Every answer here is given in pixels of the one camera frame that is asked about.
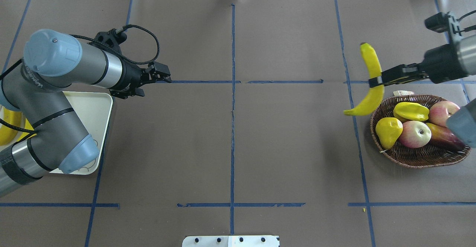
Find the fruit basket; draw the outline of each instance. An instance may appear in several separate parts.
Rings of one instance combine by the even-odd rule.
[[[375,132],[376,124],[381,118],[393,117],[393,108],[396,104],[400,102],[414,102],[431,108],[435,103],[445,100],[446,99],[442,97],[433,96],[431,94],[393,96],[384,100],[370,117],[370,133],[379,151],[383,152],[383,155],[394,163],[412,169],[457,164],[468,157],[471,151],[471,148],[468,146],[462,151],[453,152],[430,144],[420,148],[408,148],[397,141],[391,149],[386,151],[384,151],[384,148],[380,145],[379,138]]]

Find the black rubber band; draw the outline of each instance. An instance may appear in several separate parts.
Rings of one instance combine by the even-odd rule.
[[[41,177],[37,178],[30,176],[25,172],[24,169],[21,169],[18,166],[17,162],[13,158],[12,147],[13,145],[3,150],[0,154],[0,165],[5,173],[10,177],[10,179],[20,185],[28,185],[29,183],[41,179]]]
[[[107,58],[107,55],[106,53],[101,50],[102,54],[104,54],[104,57],[106,58],[106,68],[104,69],[104,73],[102,74],[102,76],[97,80],[97,82],[95,83],[92,83],[91,85],[94,85],[94,84],[98,84],[102,81],[102,79],[104,79],[104,77],[106,77],[106,74],[107,74],[107,70],[109,69],[109,59]]]
[[[35,151],[33,150],[33,147],[31,146],[31,141],[28,139],[27,140],[27,147],[28,147],[28,151],[30,152],[30,155],[31,157],[36,161],[36,163],[43,169],[45,169],[46,171],[48,172],[51,172],[53,171],[53,169],[49,168],[48,166],[46,166],[44,163],[42,163],[39,159],[38,159],[38,156],[36,156],[36,153]]]
[[[58,111],[58,112],[56,112],[56,113],[54,113],[54,114],[49,115],[49,116],[46,117],[46,118],[42,118],[41,120],[37,121],[36,123],[33,123],[33,124],[31,125],[31,127],[33,127],[33,129],[35,129],[36,127],[42,125],[43,123],[46,123],[47,121],[51,121],[52,119],[54,119],[54,118],[56,118],[56,117],[59,117],[59,116],[61,116],[61,115],[63,115],[63,114],[66,114],[66,113],[68,113],[68,112],[71,112],[71,111],[74,111],[73,108],[66,108],[66,109],[63,109],[63,110],[61,110],[61,111]]]

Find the white label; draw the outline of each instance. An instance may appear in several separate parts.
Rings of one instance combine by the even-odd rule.
[[[412,91],[394,91],[393,92],[394,96],[408,96],[410,94],[415,94],[415,93]]]

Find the white tray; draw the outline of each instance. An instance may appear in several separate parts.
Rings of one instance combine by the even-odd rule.
[[[106,139],[107,125],[109,124],[109,118],[112,111],[112,97],[107,93],[86,93],[86,92],[63,92],[71,103],[76,114],[82,121],[86,130],[91,134],[92,138],[97,144],[99,149],[99,157],[90,162],[86,166],[79,170],[72,172],[71,174],[92,174],[99,166],[100,158],[102,155],[102,148]],[[15,139],[10,142],[17,141],[22,133],[18,133]],[[8,147],[10,144],[3,145],[0,150]],[[53,174],[63,174],[59,169],[51,171]]]

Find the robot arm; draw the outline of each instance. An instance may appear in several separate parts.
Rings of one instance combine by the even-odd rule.
[[[25,45],[21,67],[0,81],[0,103],[22,111],[37,135],[0,152],[0,196],[59,168],[71,173],[96,159],[99,150],[62,90],[72,83],[107,88],[112,96],[144,96],[139,89],[170,82],[166,65],[141,69],[120,53],[124,29],[99,32],[85,44],[53,30],[39,30]]]
[[[452,13],[437,13],[427,18],[427,29],[438,33],[447,32],[449,43],[425,52],[424,60],[419,64],[401,64],[383,71],[382,76],[369,79],[370,87],[404,84],[427,78],[439,84],[475,75],[476,35],[464,38],[462,32],[474,30],[476,25],[462,29],[459,23],[471,13],[459,19]],[[476,99],[451,116],[447,120],[447,126],[466,145],[476,147]]]

